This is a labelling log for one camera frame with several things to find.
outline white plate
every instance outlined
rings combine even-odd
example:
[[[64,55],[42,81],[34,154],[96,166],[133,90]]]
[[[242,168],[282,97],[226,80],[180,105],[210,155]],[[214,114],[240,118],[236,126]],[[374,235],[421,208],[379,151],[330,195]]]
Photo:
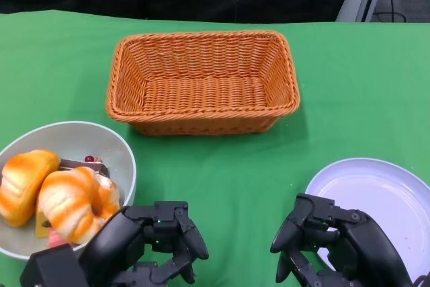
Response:
[[[316,174],[306,193],[368,213],[396,247],[412,281],[429,273],[430,188],[417,176],[377,159],[345,159]],[[328,253],[318,251],[333,268]]]

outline orange bread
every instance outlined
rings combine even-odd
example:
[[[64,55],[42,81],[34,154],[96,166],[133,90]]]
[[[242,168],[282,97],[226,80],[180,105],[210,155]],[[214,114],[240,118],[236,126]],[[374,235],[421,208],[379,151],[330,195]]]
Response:
[[[40,186],[60,159],[52,151],[38,149],[19,154],[6,162],[0,185],[0,214],[13,227],[26,224],[36,210]]]
[[[40,189],[38,206],[61,237],[82,244],[120,209],[119,199],[114,182],[88,167],[77,167],[51,173]]]

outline orange wicker basket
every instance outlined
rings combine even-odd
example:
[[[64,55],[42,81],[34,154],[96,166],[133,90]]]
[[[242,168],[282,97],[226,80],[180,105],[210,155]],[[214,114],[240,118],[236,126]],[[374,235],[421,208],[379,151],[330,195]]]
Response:
[[[274,31],[130,36],[117,45],[106,111],[147,135],[263,132],[300,103]]]

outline table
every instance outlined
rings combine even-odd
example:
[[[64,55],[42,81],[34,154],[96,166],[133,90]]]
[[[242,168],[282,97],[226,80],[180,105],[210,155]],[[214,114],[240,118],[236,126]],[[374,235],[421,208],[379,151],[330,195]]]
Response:
[[[116,43],[131,34],[270,28],[292,48],[302,105],[264,134],[145,137],[110,120],[105,94]],[[137,162],[137,204],[186,200],[210,252],[197,287],[276,286],[269,252],[295,195],[349,157],[398,164],[430,183],[430,24],[151,22],[59,11],[0,16],[0,149],[39,126],[112,128]],[[145,259],[166,259],[149,252]],[[24,264],[0,255],[0,283]],[[170,286],[185,286],[180,279]],[[291,276],[279,286],[298,286]]]

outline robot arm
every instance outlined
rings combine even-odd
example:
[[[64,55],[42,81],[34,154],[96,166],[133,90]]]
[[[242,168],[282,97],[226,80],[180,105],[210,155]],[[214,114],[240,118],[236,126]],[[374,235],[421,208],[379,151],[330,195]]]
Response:
[[[301,253],[320,247],[329,250],[336,272],[316,273]],[[378,224],[368,214],[344,210],[326,198],[298,194],[270,251],[281,252],[277,282],[292,272],[302,286],[413,286],[402,259]]]
[[[136,263],[145,244],[173,257],[161,266]],[[192,284],[191,264],[197,258],[208,259],[209,254],[188,217],[188,204],[156,202],[154,206],[123,207],[88,242],[78,260],[69,246],[33,254],[20,280],[23,287],[151,287],[167,286],[170,279],[181,275]]]

